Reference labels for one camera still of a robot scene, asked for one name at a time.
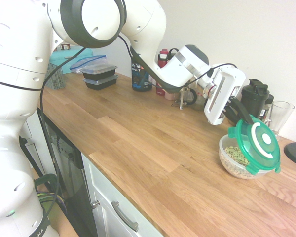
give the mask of red thermos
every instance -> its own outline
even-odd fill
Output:
[[[167,62],[168,62],[168,53],[169,53],[168,50],[166,48],[164,48],[158,54],[158,66],[160,68],[163,68],[167,64]],[[157,87],[156,88],[156,94],[164,96],[164,90]]]

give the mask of metal handle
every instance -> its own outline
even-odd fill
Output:
[[[96,200],[95,202],[91,203],[92,209],[97,208],[98,205],[100,205],[100,202],[98,200]]]
[[[118,214],[118,216],[123,220],[123,222],[125,222],[125,224],[128,225],[129,228],[131,228],[133,231],[137,232],[138,231],[138,223],[132,222],[131,220],[129,220],[127,218],[127,216],[125,216],[124,213],[118,209],[119,202],[113,201],[112,206],[113,206],[114,210],[116,211],[116,213]]]

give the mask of kitchen counter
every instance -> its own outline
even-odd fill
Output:
[[[100,91],[66,74],[66,88],[44,92],[44,112],[166,237],[296,237],[296,164],[237,179],[219,159],[229,124],[202,111],[132,90],[131,79]]]

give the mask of food storage container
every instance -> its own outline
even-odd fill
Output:
[[[104,63],[86,66],[80,69],[80,71],[83,73],[83,76],[86,79],[101,80],[113,76],[115,74],[116,68],[117,66],[113,64]]]
[[[274,133],[259,119],[252,116],[252,120],[254,124],[239,120],[236,127],[228,129],[228,135],[222,137],[219,143],[223,166],[237,178],[255,179],[272,170],[277,173],[281,171],[280,148]],[[247,160],[245,165],[226,153],[225,149],[230,147],[237,148]]]
[[[113,75],[108,78],[104,78],[101,80],[90,80],[84,78],[83,81],[87,85],[88,88],[93,90],[102,90],[110,85],[114,85],[117,81],[118,75]]]

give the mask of green lid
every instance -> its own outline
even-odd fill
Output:
[[[228,129],[229,138],[236,138],[238,146],[248,160],[246,170],[255,175],[260,170],[281,171],[280,147],[274,133],[259,119],[252,117],[253,125],[242,119],[236,127]]]

